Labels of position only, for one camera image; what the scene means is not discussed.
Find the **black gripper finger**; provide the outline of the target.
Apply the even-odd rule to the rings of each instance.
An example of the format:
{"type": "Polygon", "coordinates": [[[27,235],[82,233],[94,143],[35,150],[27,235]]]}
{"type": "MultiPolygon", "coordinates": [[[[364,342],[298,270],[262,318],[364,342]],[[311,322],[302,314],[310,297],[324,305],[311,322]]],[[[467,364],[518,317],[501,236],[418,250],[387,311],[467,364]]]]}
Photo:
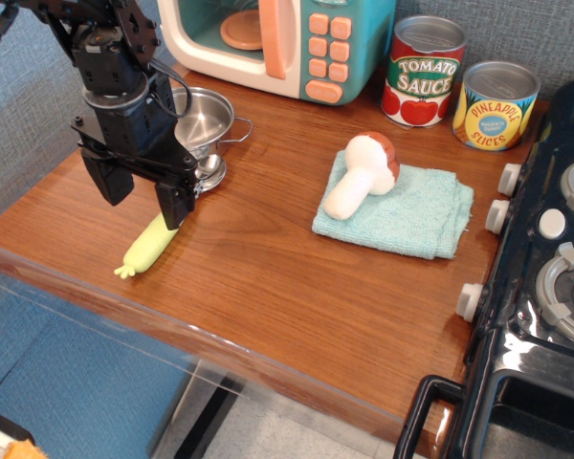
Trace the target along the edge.
{"type": "Polygon", "coordinates": [[[195,209],[196,197],[193,189],[188,186],[158,183],[155,190],[167,229],[180,228],[195,209]]]}
{"type": "Polygon", "coordinates": [[[112,206],[121,203],[134,189],[131,173],[120,165],[83,147],[81,157],[99,193],[112,206]]]}

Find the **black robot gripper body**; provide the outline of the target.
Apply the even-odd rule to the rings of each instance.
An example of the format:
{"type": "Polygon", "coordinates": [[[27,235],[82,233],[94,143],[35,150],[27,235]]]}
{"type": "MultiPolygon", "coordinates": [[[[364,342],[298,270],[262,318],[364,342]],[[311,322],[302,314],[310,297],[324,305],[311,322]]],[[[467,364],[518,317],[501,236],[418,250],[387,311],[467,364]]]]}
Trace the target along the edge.
{"type": "Polygon", "coordinates": [[[154,185],[198,185],[197,161],[177,141],[179,118],[172,75],[121,71],[84,71],[82,95],[93,114],[76,117],[72,127],[86,147],[154,185]]]}

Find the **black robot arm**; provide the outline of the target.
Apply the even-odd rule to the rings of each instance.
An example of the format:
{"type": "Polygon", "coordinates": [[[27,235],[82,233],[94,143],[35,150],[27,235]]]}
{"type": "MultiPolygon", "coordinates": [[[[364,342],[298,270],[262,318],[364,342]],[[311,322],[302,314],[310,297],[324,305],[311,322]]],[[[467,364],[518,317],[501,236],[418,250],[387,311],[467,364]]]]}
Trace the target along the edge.
{"type": "Polygon", "coordinates": [[[176,138],[186,109],[175,107],[179,76],[154,56],[156,24],[134,1],[21,1],[48,25],[78,69],[92,109],[73,128],[85,167],[116,206],[139,176],[155,185],[166,226],[180,227],[195,208],[197,162],[176,138]]]}

